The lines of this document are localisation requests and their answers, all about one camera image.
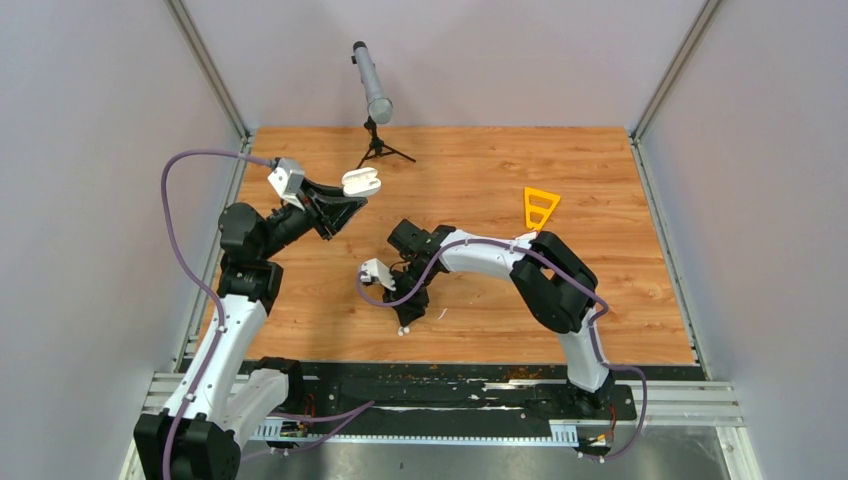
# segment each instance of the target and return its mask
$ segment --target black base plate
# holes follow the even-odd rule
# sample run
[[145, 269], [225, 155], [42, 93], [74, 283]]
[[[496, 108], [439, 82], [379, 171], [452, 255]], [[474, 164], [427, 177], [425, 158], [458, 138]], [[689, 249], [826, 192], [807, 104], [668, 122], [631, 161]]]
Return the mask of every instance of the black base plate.
[[[241, 373], [249, 373], [254, 364], [245, 361]], [[305, 391], [316, 399], [316, 416], [343, 413], [369, 400], [374, 400], [377, 407], [388, 407], [367, 410], [345, 427], [345, 434], [547, 437], [551, 419], [610, 420], [609, 409], [586, 416], [575, 407], [576, 387], [563, 382], [568, 378], [565, 365], [348, 362], [301, 365]], [[648, 366], [643, 370], [652, 380], [704, 380], [703, 371], [697, 366]], [[616, 375], [619, 380], [636, 379], [618, 372]], [[539, 383], [514, 385], [510, 389], [486, 387], [487, 383], [508, 383], [511, 379]], [[546, 380], [558, 383], [545, 383]], [[613, 388], [611, 403], [619, 420], [636, 419], [632, 399], [630, 387]], [[302, 413], [302, 410], [290, 411]], [[310, 432], [327, 433], [334, 425], [315, 424]]]

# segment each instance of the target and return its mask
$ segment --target metal floor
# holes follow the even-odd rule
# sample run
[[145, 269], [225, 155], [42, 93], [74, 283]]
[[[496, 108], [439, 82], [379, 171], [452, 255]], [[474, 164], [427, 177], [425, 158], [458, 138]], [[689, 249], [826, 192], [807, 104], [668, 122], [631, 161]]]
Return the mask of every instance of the metal floor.
[[[617, 429], [624, 444], [632, 427]], [[247, 455], [268, 447], [251, 442]], [[605, 465], [558, 447], [327, 443], [303, 454], [249, 460], [242, 480], [730, 479], [716, 430], [648, 425], [633, 450]]]

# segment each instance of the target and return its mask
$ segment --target wire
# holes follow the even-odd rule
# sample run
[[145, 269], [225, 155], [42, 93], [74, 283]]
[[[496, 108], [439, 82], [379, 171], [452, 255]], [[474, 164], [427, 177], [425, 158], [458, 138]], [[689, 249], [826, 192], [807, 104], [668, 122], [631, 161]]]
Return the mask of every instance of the wire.
[[[303, 409], [303, 414], [309, 415], [311, 417], [315, 416], [315, 395], [312, 395], [310, 393], [306, 396], [306, 408]], [[313, 425], [313, 422], [304, 422], [303, 424], [307, 427], [311, 427]]]
[[604, 462], [606, 460], [615, 460], [617, 458], [621, 458], [624, 454], [626, 454], [633, 447], [633, 445], [636, 442], [636, 439], [641, 435], [642, 428], [645, 425], [645, 416], [646, 416], [647, 411], [648, 411], [648, 379], [647, 379], [647, 377], [645, 377], [645, 372], [643, 372], [641, 369], [639, 369], [637, 367], [634, 367], [634, 366], [631, 366], [631, 365], [612, 365], [606, 360], [606, 358], [604, 358], [604, 354], [603, 354], [603, 352], [601, 352], [601, 347], [600, 347], [600, 344], [599, 344], [598, 339], [597, 339], [598, 333], [595, 330], [595, 322], [598, 321], [598, 319], [601, 318], [602, 316], [606, 315], [607, 312], [609, 312], [609, 310], [610, 310], [609, 304], [603, 298], [599, 297], [598, 294], [596, 294], [595, 292], [589, 290], [585, 286], [578, 283], [577, 280], [575, 280], [573, 277], [571, 277], [570, 275], [565, 273], [561, 268], [559, 268], [553, 262], [551, 262], [550, 260], [545, 258], [542, 254], [540, 254], [538, 252], [534, 252], [533, 250], [530, 250], [530, 249], [527, 249], [527, 248], [524, 248], [524, 247], [519, 247], [519, 246], [516, 246], [516, 245], [512, 245], [510, 243], [507, 243], [507, 242], [502, 242], [500, 240], [495, 240], [495, 239], [491, 239], [491, 238], [468, 238], [468, 239], [465, 239], [465, 240], [457, 240], [455, 242], [450, 242], [448, 244], [445, 244], [444, 246], [442, 246], [442, 248], [439, 249], [438, 252], [436, 252], [435, 255], [433, 255], [433, 258], [430, 259], [430, 262], [427, 264], [427, 266], [424, 268], [424, 271], [421, 273], [421, 277], [418, 279], [418, 282], [403, 297], [401, 297], [401, 298], [399, 298], [395, 301], [392, 301], [392, 302], [381, 302], [381, 301], [378, 301], [378, 300], [374, 300], [373, 298], [369, 297], [368, 294], [365, 293], [365, 288], [362, 286], [362, 282], [359, 280], [361, 272], [357, 272], [357, 274], [356, 274], [356, 279], [355, 279], [356, 291], [359, 292], [359, 296], [361, 296], [363, 298], [363, 300], [370, 303], [371, 305], [374, 305], [374, 306], [377, 306], [377, 307], [395, 307], [395, 306], [398, 306], [398, 305], [406, 302], [410, 298], [412, 298], [412, 296], [415, 295], [416, 292], [418, 292], [418, 289], [420, 289], [421, 285], [424, 284], [424, 280], [427, 279], [427, 274], [430, 273], [430, 270], [433, 269], [433, 267], [435, 266], [439, 257], [441, 257], [445, 252], [447, 252], [451, 248], [459, 247], [461, 245], [471, 245], [471, 244], [493, 245], [493, 246], [496, 246], [496, 247], [501, 247], [501, 248], [506, 249], [506, 250], [516, 251], [516, 252], [519, 252], [519, 253], [523, 253], [525, 255], [529, 255], [533, 259], [540, 262], [542, 265], [553, 270], [554, 273], [557, 276], [559, 276], [560, 278], [562, 278], [563, 280], [568, 282], [572, 287], [576, 288], [580, 293], [591, 298], [592, 300], [595, 301], [595, 303], [597, 303], [597, 304], [599, 304], [600, 306], [603, 307], [603, 310], [595, 312], [595, 314], [592, 315], [591, 318], [589, 318], [589, 321], [587, 322], [587, 325], [586, 325], [587, 328], [589, 329], [589, 339], [591, 340], [591, 343], [592, 343], [592, 350], [595, 353], [595, 358], [598, 360], [598, 362], [601, 365], [607, 367], [610, 370], [619, 371], [619, 372], [625, 372], [625, 371], [626, 372], [634, 372], [634, 373], [636, 373], [636, 375], [639, 376], [639, 379], [642, 381], [642, 409], [641, 409], [641, 413], [639, 415], [639, 422], [636, 424], [636, 433], [633, 435], [633, 438], [631, 438], [630, 441], [628, 441], [627, 444], [624, 445], [624, 447], [621, 448], [621, 450], [619, 450], [618, 452], [615, 452], [613, 454], [603, 456], [603, 457], [597, 456], [597, 455], [586, 455], [586, 457], [591, 459], [591, 460], [598, 461], [598, 462]]
[[[191, 271], [188, 264], [183, 257], [182, 252], [180, 251], [179, 245], [177, 245], [177, 237], [174, 234], [174, 223], [171, 219], [171, 207], [168, 203], [168, 174], [171, 172], [171, 167], [174, 166], [177, 161], [182, 160], [186, 157], [191, 157], [194, 155], [211, 155], [217, 157], [230, 157], [236, 160], [244, 160], [246, 162], [255, 163], [257, 165], [262, 165], [266, 167], [271, 167], [272, 162], [270, 160], [265, 160], [263, 158], [254, 157], [252, 155], [246, 155], [239, 152], [231, 152], [228, 150], [218, 150], [218, 149], [196, 149], [196, 150], [186, 150], [185, 152], [178, 153], [171, 157], [168, 160], [168, 163], [165, 164], [165, 168], [162, 170], [162, 179], [160, 181], [160, 190], [162, 194], [162, 209], [165, 212], [165, 228], [168, 230], [168, 240], [171, 242], [171, 249], [174, 251], [174, 256], [177, 257], [177, 262], [182, 267], [183, 272], [185, 272], [186, 276], [194, 282], [195, 285], [200, 287], [209, 298], [215, 303], [215, 308], [218, 310], [218, 324], [223, 327], [225, 325], [226, 316], [224, 315], [224, 305], [221, 303], [221, 299], [218, 298], [218, 295], [205, 283], [203, 280], [197, 277], [194, 272]], [[212, 361], [212, 355], [215, 353], [215, 350], [218, 348], [218, 343], [221, 342], [221, 331], [216, 330], [215, 335], [212, 337], [212, 341], [209, 344], [209, 353], [204, 357], [201, 361], [200, 366], [197, 369], [197, 374], [194, 376], [194, 379], [191, 381], [188, 387], [188, 395], [193, 395], [197, 390], [197, 386], [200, 384], [200, 380], [203, 378], [203, 374], [206, 372], [206, 369], [209, 367], [209, 363]], [[174, 449], [174, 438], [177, 434], [177, 427], [179, 426], [180, 419], [183, 418], [186, 410], [188, 410], [189, 403], [191, 403], [188, 399], [188, 395], [183, 398], [183, 401], [180, 403], [179, 408], [177, 408], [177, 413], [174, 415], [174, 419], [171, 421], [171, 428], [168, 429], [168, 436], [165, 438], [165, 448], [162, 453], [162, 478], [164, 480], [171, 480], [171, 453]]]
[[409, 262], [408, 262], [408, 261], [406, 261], [406, 260], [399, 260], [399, 261], [397, 261], [397, 262], [393, 263], [393, 264], [392, 264], [392, 266], [390, 266], [390, 267], [389, 267], [389, 272], [394, 272], [394, 271], [395, 271], [395, 267], [396, 267], [396, 266], [398, 266], [398, 265], [400, 265], [401, 263], [403, 263], [403, 264], [405, 264], [405, 265], [403, 266], [403, 268], [402, 268], [401, 270], [397, 270], [397, 271], [398, 271], [398, 272], [403, 272], [403, 271], [405, 271], [406, 267], [408, 267], [408, 266], [409, 266]]
[[610, 405], [610, 428], [606, 432], [595, 437], [595, 441], [603, 440], [607, 436], [610, 437], [610, 442], [615, 438], [615, 424], [618, 422], [618, 418], [615, 415], [615, 405]]
[[[185, 272], [186, 276], [200, 289], [206, 293], [209, 298], [212, 299], [212, 302], [215, 304], [215, 309], [218, 311], [218, 325], [219, 327], [224, 327], [226, 325], [226, 315], [224, 312], [224, 304], [221, 302], [220, 297], [215, 293], [212, 288], [203, 283], [203, 280], [197, 277], [194, 272], [189, 268], [188, 263], [186, 263], [185, 258], [183, 257], [182, 252], [180, 251], [180, 247], [177, 244], [177, 237], [174, 234], [174, 222], [171, 218], [171, 207], [168, 201], [168, 174], [171, 172], [171, 168], [177, 163], [179, 160], [191, 157], [194, 155], [211, 155], [218, 157], [229, 157], [234, 158], [236, 160], [244, 160], [249, 163], [254, 163], [257, 165], [265, 166], [271, 168], [273, 166], [273, 162], [271, 160], [265, 160], [263, 158], [254, 157], [252, 155], [246, 155], [239, 152], [231, 152], [228, 150], [218, 150], [218, 149], [195, 149], [195, 150], [186, 150], [185, 152], [178, 153], [171, 157], [168, 160], [168, 163], [165, 164], [165, 168], [162, 170], [162, 178], [160, 181], [160, 190], [162, 194], [162, 209], [165, 213], [165, 228], [168, 230], [168, 240], [171, 243], [171, 249], [174, 251], [174, 256], [177, 258], [177, 263], [182, 267], [183, 272]], [[174, 449], [174, 439], [177, 433], [177, 427], [179, 426], [180, 419], [183, 418], [186, 410], [188, 409], [190, 400], [188, 399], [188, 395], [193, 395], [197, 390], [198, 385], [200, 385], [200, 381], [203, 379], [203, 374], [206, 373], [207, 368], [209, 367], [209, 363], [212, 361], [212, 356], [215, 354], [215, 350], [218, 348], [218, 344], [221, 342], [221, 330], [215, 330], [215, 334], [212, 337], [212, 341], [209, 344], [209, 351], [207, 355], [200, 362], [200, 366], [197, 368], [197, 373], [194, 376], [194, 379], [188, 386], [187, 395], [183, 398], [183, 401], [180, 403], [179, 408], [177, 408], [177, 413], [174, 416], [174, 419], [171, 422], [171, 427], [168, 429], [168, 436], [165, 439], [165, 448], [162, 453], [162, 478], [163, 480], [171, 480], [171, 454]], [[311, 450], [318, 445], [326, 442], [328, 439], [332, 438], [336, 435], [342, 428], [344, 428], [348, 423], [350, 423], [354, 418], [356, 418], [359, 414], [368, 409], [371, 405], [374, 405], [374, 402], [368, 402], [360, 407], [357, 407], [349, 412], [334, 415], [332, 417], [323, 417], [323, 418], [315, 418], [315, 397], [310, 394], [312, 397], [312, 415], [313, 417], [302, 417], [307, 418], [310, 422], [330, 422], [333, 420], [345, 419], [344, 422], [339, 424], [336, 428], [334, 428], [330, 433], [321, 437], [320, 440], [313, 442], [312, 444], [306, 447], [300, 447], [293, 450], [286, 450], [286, 452], [303, 452], [307, 450]], [[285, 417], [288, 414], [272, 414], [271, 416], [282, 416]], [[253, 458], [254, 456], [258, 456], [255, 453], [252, 455], [248, 455], [243, 458], [242, 461]]]
[[[314, 442], [310, 443], [309, 445], [306, 445], [305, 447], [282, 449], [283, 455], [288, 456], [290, 453], [303, 453], [303, 452], [308, 452], [309, 450], [312, 450], [314, 448], [318, 448], [318, 446], [321, 445], [322, 443], [324, 443], [327, 440], [335, 437], [344, 427], [346, 427], [350, 422], [352, 422], [353, 419], [358, 417], [365, 410], [368, 410], [368, 408], [371, 407], [372, 405], [374, 405], [374, 400], [371, 400], [370, 402], [367, 402], [363, 405], [360, 405], [360, 406], [358, 406], [358, 407], [356, 407], [353, 410], [350, 410], [348, 412], [340, 413], [338, 415], [332, 415], [332, 416], [329, 416], [329, 417], [305, 417], [303, 415], [292, 415], [290, 413], [282, 413], [282, 412], [272, 412], [272, 413], [269, 413], [268, 416], [269, 417], [280, 417], [280, 418], [285, 418], [285, 419], [288, 419], [288, 420], [296, 420], [298, 422], [303, 422], [303, 421], [309, 420], [309, 421], [313, 421], [313, 422], [317, 422], [317, 423], [333, 422], [333, 421], [336, 421], [336, 420], [344, 419], [344, 421], [342, 423], [338, 424], [334, 429], [330, 430], [330, 433], [322, 436], [318, 440], [315, 440]], [[272, 448], [270, 452], [266, 452], [266, 451], [254, 452], [254, 453], [252, 453], [252, 454], [250, 454], [246, 457], [243, 457], [241, 459], [241, 463], [250, 461], [254, 458], [261, 457], [263, 455], [267, 455], [269, 453], [270, 454], [277, 453], [279, 451], [280, 451], [280, 449], [278, 449], [278, 448]]]

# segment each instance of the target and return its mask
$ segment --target microphone stand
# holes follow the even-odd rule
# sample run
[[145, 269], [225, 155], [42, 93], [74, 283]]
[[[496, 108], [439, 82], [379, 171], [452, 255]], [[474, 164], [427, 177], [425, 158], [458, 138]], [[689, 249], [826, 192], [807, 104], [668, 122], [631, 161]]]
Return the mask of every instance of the microphone stand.
[[414, 158], [403, 152], [395, 150], [389, 145], [386, 145], [386, 142], [382, 141], [380, 137], [377, 136], [377, 123], [371, 118], [371, 115], [368, 115], [368, 120], [366, 120], [362, 126], [368, 130], [368, 133], [371, 134], [371, 143], [368, 144], [368, 151], [365, 152], [365, 156], [362, 157], [362, 160], [359, 161], [359, 165], [356, 166], [357, 170], [362, 168], [362, 164], [365, 163], [366, 160], [385, 157], [386, 155], [391, 155], [393, 153], [415, 163]]

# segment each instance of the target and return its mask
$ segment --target white bracket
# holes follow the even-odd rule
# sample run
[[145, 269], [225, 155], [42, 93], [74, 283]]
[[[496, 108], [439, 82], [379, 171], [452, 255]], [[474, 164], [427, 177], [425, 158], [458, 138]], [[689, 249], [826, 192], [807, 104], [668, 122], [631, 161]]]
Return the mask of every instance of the white bracket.
[[268, 175], [268, 182], [282, 200], [303, 210], [303, 205], [297, 198], [300, 184], [303, 183], [303, 167], [293, 158], [281, 158], [277, 168]]
[[[589, 309], [583, 316], [579, 332], [558, 333], [557, 338], [565, 353], [568, 363], [568, 381], [583, 390], [594, 392], [601, 388], [607, 379], [609, 369], [600, 363], [595, 357], [595, 349], [592, 348], [592, 339], [589, 335], [589, 319], [595, 315], [595, 307]], [[604, 355], [601, 339], [598, 338], [598, 349], [601, 356]]]
[[391, 291], [395, 290], [395, 279], [392, 278], [389, 267], [376, 258], [372, 258], [360, 265], [359, 281], [365, 285], [373, 285], [376, 282], [380, 282], [380, 285], [383, 287]]
[[247, 383], [230, 399], [221, 421], [221, 430], [232, 430], [239, 448], [265, 421], [268, 412], [285, 402], [289, 394], [288, 375], [279, 370], [263, 368], [250, 374]]

